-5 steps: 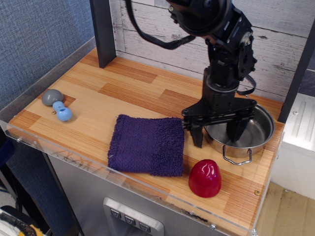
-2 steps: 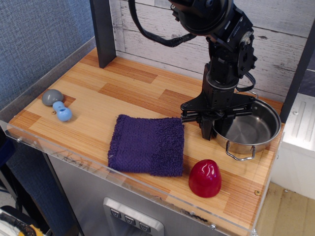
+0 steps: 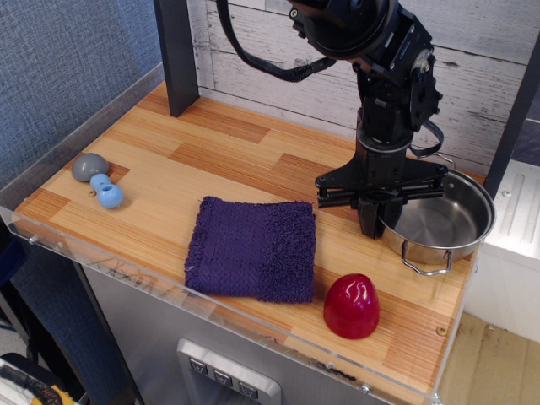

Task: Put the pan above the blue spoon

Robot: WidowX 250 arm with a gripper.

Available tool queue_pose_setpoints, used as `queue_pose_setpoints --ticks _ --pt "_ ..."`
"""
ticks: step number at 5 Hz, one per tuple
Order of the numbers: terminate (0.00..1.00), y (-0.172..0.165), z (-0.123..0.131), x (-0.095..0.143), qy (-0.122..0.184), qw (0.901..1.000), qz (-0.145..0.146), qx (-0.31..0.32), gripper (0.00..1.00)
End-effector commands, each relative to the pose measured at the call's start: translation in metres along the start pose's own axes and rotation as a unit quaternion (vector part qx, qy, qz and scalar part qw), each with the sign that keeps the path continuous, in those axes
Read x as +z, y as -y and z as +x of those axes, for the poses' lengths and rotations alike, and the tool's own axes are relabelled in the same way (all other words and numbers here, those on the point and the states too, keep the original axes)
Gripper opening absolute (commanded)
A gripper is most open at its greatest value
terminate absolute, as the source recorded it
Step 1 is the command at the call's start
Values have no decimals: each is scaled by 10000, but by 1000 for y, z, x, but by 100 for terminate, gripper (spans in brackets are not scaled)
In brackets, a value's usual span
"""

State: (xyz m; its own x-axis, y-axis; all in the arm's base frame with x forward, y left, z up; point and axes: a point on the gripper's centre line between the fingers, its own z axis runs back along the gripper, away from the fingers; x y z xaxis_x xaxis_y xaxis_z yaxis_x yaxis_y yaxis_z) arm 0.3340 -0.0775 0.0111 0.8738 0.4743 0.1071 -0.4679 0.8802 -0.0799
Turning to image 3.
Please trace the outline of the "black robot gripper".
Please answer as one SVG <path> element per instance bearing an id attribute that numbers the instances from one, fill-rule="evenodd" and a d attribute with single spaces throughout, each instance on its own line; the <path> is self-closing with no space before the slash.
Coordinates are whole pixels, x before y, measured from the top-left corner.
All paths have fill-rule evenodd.
<path id="1" fill-rule="evenodd" d="M 444 165 L 407 158 L 403 148 L 372 150 L 357 142 L 346 165 L 316 178 L 318 206 L 357 208 L 362 234 L 377 239 L 379 231 L 395 229 L 408 201 L 442 196 L 448 173 Z"/>

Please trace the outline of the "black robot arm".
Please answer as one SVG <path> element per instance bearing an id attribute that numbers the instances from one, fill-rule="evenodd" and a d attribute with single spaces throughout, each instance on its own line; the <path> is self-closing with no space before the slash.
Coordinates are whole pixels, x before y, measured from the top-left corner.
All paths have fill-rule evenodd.
<path id="1" fill-rule="evenodd" d="M 349 205 L 364 235 L 375 238 L 380 219 L 398 219 L 413 199 L 439 197 L 448 170 L 424 156 L 413 136 L 428 128 L 442 98 L 435 88 L 432 37 L 397 1 L 294 1 L 299 35 L 325 57 L 350 62 L 360 108 L 355 152 L 343 167 L 316 179 L 320 207 Z"/>

